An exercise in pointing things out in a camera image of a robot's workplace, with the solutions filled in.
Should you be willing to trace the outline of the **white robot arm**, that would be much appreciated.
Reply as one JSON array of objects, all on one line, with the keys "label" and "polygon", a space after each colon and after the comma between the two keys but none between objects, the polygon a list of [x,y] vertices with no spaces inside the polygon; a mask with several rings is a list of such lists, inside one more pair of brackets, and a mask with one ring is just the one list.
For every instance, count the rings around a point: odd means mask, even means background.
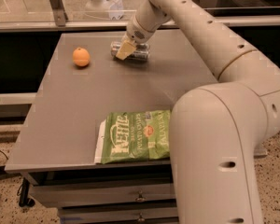
[{"label": "white robot arm", "polygon": [[192,0],[146,0],[129,21],[124,60],[168,20],[216,78],[185,93],[169,128],[180,224],[264,224],[254,151],[280,132],[280,69]]}]

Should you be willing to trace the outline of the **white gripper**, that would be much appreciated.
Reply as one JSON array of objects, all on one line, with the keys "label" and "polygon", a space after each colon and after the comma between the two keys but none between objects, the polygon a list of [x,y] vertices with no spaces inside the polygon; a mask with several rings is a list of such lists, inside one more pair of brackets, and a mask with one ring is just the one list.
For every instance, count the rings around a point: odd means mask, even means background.
[{"label": "white gripper", "polygon": [[122,38],[123,42],[116,53],[116,57],[125,60],[135,52],[135,44],[146,43],[155,31],[155,22],[152,17],[134,14],[126,26],[126,32]]}]

